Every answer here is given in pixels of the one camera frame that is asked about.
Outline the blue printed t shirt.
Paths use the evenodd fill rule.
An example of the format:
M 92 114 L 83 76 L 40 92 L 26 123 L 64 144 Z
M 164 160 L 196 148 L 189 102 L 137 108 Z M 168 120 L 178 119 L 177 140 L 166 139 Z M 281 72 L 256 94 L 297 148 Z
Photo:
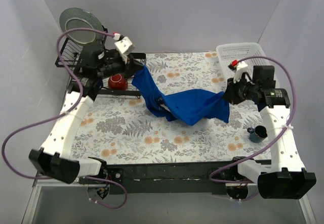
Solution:
M 144 67 L 132 80 L 145 100 L 146 108 L 156 117 L 167 121 L 181 120 L 193 126 L 203 118 L 217 118 L 229 122 L 229 103 L 222 98 L 224 92 L 214 93 L 204 89 L 190 89 L 164 95 L 155 84 L 149 70 Z

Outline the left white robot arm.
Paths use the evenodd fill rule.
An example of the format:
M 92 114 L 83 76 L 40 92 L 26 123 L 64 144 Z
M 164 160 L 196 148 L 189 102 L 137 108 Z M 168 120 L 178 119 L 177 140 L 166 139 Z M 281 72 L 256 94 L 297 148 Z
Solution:
M 29 153 L 29 160 L 40 174 L 67 184 L 88 175 L 98 184 L 107 180 L 104 160 L 69 159 L 72 143 L 87 111 L 101 92 L 103 79 L 117 74 L 128 79 L 143 69 L 145 63 L 144 53 L 130 53 L 123 58 L 118 50 L 107 50 L 100 42 L 83 46 L 72 67 L 83 89 L 79 89 L 75 79 L 70 81 L 60 112 L 62 116 L 56 120 L 40 149 Z

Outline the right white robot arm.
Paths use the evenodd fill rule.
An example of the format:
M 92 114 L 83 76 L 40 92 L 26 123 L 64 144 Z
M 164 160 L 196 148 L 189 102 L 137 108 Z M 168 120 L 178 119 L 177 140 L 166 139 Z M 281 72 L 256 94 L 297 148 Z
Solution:
M 249 159 L 231 167 L 230 178 L 234 182 L 247 178 L 256 183 L 264 199 L 302 198 L 315 185 L 316 176 L 306 170 L 298 154 L 289 122 L 291 102 L 285 89 L 276 88 L 274 67 L 254 66 L 252 76 L 245 62 L 234 61 L 229 68 L 234 77 L 228 79 L 223 98 L 233 105 L 253 101 L 271 142 L 270 169 Z

